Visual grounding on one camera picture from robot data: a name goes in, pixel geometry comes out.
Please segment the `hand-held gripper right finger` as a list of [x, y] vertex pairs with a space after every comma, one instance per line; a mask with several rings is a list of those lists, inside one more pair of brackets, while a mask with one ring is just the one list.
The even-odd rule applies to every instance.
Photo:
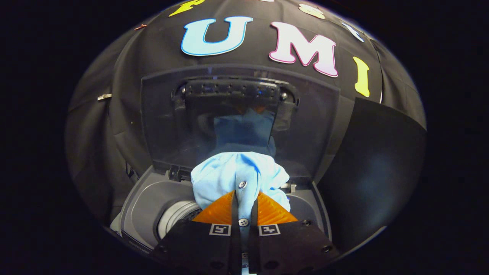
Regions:
[[297, 219], [276, 200], [258, 193], [248, 237], [251, 274], [311, 275], [339, 257], [337, 247], [312, 221]]

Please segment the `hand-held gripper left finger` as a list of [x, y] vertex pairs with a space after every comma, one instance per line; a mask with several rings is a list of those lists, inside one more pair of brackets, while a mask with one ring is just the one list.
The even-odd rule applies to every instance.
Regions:
[[238, 199], [231, 191], [192, 220], [179, 220], [152, 251], [175, 275], [240, 275]]

